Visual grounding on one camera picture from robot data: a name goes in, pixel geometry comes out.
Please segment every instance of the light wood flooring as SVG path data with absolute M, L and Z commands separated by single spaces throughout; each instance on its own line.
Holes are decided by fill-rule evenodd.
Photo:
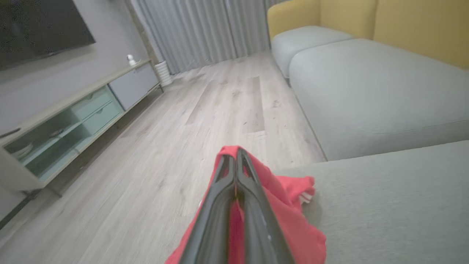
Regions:
M 270 52 L 179 74 L 0 230 L 2 264 L 163 263 L 238 144 L 272 170 L 324 161 Z

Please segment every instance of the yellow sofa backrest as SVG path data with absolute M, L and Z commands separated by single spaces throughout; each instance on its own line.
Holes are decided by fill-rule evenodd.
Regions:
M 377 0 L 321 0 L 321 26 L 373 39 Z
M 469 0 L 379 0 L 374 40 L 469 68 Z
M 290 0 L 273 5 L 267 11 L 269 37 L 304 26 L 320 24 L 320 0 Z

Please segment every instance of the sofa cushion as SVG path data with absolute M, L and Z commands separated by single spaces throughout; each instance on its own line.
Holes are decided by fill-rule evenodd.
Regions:
M 290 62 L 298 52 L 311 47 L 351 39 L 352 36 L 318 26 L 306 26 L 288 30 L 272 39 L 272 54 L 283 76 L 289 78 Z
M 326 263 L 469 263 L 468 157 L 462 141 L 275 173 L 315 178 Z
M 469 139 L 469 72 L 366 39 L 298 53 L 290 84 L 328 160 Z

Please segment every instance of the red fabric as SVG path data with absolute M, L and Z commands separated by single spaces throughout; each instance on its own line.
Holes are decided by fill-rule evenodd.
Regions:
M 236 158 L 240 146 L 225 146 L 217 154 L 212 178 L 223 155 Z M 289 178 L 275 176 L 270 169 L 263 165 L 253 155 L 249 157 L 254 165 L 257 175 L 264 187 L 265 194 L 269 199 L 277 221 L 283 231 L 290 250 L 297 264 L 323 264 L 325 261 L 325 236 L 314 226 L 308 224 L 301 209 L 299 196 L 306 192 L 314 194 L 314 179 Z M 166 264 L 177 264 L 189 239 L 190 233 L 197 219 L 198 211 L 186 233 L 183 235 L 179 246 L 166 260 Z M 231 207 L 231 218 L 229 224 L 229 264 L 244 263 L 244 213 L 237 203 Z

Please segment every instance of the tv screen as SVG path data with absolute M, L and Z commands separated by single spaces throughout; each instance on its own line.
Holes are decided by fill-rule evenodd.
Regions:
M 72 0 L 0 0 L 0 70 L 92 43 Z

